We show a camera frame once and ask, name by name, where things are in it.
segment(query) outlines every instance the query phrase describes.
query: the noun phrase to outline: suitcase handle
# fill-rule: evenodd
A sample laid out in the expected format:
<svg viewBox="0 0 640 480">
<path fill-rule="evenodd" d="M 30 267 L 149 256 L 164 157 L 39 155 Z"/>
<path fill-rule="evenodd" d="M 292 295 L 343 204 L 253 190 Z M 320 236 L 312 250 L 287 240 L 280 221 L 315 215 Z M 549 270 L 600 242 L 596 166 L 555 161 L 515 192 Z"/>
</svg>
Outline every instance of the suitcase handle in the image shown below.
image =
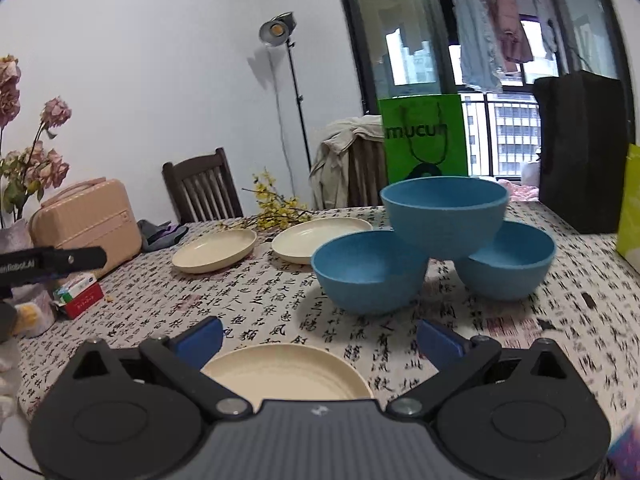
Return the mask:
<svg viewBox="0 0 640 480">
<path fill-rule="evenodd" d="M 44 202 L 41 202 L 40 207 L 41 208 L 48 207 L 51 204 L 60 202 L 64 198 L 68 198 L 72 195 L 75 195 L 76 193 L 79 193 L 80 191 L 84 191 L 85 189 L 88 189 L 91 186 L 95 186 L 96 184 L 101 184 L 106 180 L 107 180 L 106 177 L 102 176 L 100 178 L 94 178 L 93 180 L 85 180 L 84 182 L 78 182 L 76 184 L 72 184 L 71 186 L 67 187 L 66 189 L 63 189 L 62 191 L 52 196 L 51 198 L 47 198 Z"/>
</svg>

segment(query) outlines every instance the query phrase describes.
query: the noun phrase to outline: wooden chair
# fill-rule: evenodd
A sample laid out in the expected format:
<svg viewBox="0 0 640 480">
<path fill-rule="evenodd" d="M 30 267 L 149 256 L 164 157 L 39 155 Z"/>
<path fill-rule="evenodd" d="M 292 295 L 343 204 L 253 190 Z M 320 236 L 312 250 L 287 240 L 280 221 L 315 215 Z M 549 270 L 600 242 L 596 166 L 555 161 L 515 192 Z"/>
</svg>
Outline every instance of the wooden chair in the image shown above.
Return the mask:
<svg viewBox="0 0 640 480">
<path fill-rule="evenodd" d="M 380 191 L 388 184 L 383 143 L 357 137 L 348 148 L 348 154 L 348 206 L 382 205 Z"/>
<path fill-rule="evenodd" d="M 162 177 L 181 223 L 242 216 L 225 150 L 162 166 Z"/>
</svg>

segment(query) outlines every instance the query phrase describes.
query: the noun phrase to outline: pink jacket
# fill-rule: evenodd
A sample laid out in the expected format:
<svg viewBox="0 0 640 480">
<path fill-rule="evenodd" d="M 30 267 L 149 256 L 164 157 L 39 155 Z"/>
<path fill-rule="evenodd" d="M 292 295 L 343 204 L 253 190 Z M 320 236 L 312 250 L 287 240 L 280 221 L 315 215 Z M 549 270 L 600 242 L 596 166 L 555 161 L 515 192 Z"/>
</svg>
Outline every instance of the pink jacket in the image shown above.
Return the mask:
<svg viewBox="0 0 640 480">
<path fill-rule="evenodd" d="M 529 40 L 520 21 L 516 0 L 495 0 L 495 12 L 491 12 L 498 35 L 498 44 L 507 62 L 533 61 Z"/>
</svg>

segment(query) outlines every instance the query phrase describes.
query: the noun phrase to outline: calligraphy tablecloth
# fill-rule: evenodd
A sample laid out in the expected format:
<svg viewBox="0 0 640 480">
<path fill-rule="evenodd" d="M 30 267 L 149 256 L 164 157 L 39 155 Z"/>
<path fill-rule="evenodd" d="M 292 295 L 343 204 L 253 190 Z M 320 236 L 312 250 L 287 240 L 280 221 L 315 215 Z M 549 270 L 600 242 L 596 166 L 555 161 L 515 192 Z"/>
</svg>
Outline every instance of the calligraphy tablecloth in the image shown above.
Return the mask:
<svg viewBox="0 0 640 480">
<path fill-rule="evenodd" d="M 321 212 L 386 227 L 382 208 Z M 435 373 L 415 344 L 415 321 L 438 320 L 466 337 L 481 333 L 503 346 L 527 348 L 551 337 L 596 394 L 614 434 L 636 403 L 640 358 L 640 276 L 615 251 L 613 235 L 578 235 L 542 204 L 511 203 L 507 216 L 553 236 L 558 254 L 535 295 L 497 303 L 470 294 L 451 262 L 432 260 L 414 303 L 394 314 L 357 317 L 325 296 L 308 266 L 288 264 L 260 235 L 254 252 L 229 269 L 189 276 L 172 269 L 179 247 L 140 254 L 101 281 L 102 300 L 73 321 L 22 340 L 18 399 L 30 417 L 78 345 L 100 336 L 114 347 L 137 345 L 154 332 L 171 336 L 206 316 L 225 327 L 221 352 L 267 342 L 325 348 L 353 365 L 382 404 Z M 215 229 L 192 224 L 181 245 Z M 592 296 L 587 305 L 582 292 Z"/>
</svg>

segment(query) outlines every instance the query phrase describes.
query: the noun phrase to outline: plate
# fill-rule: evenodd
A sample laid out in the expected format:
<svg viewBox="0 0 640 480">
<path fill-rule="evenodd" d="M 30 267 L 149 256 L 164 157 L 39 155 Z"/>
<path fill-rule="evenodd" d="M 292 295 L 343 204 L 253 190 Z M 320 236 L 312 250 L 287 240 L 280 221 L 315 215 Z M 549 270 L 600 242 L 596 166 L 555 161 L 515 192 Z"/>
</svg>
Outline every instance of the plate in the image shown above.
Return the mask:
<svg viewBox="0 0 640 480">
<path fill-rule="evenodd" d="M 292 343 L 268 343 L 214 357 L 202 373 L 251 402 L 264 399 L 372 399 L 367 381 L 325 350 Z"/>
<path fill-rule="evenodd" d="M 271 242 L 271 249 L 283 260 L 309 265 L 318 247 L 334 238 L 372 229 L 369 222 L 360 218 L 319 218 L 281 232 Z"/>
<path fill-rule="evenodd" d="M 251 229 L 231 229 L 201 236 L 174 254 L 172 264 L 189 274 L 212 272 L 242 260 L 254 248 Z"/>
</svg>

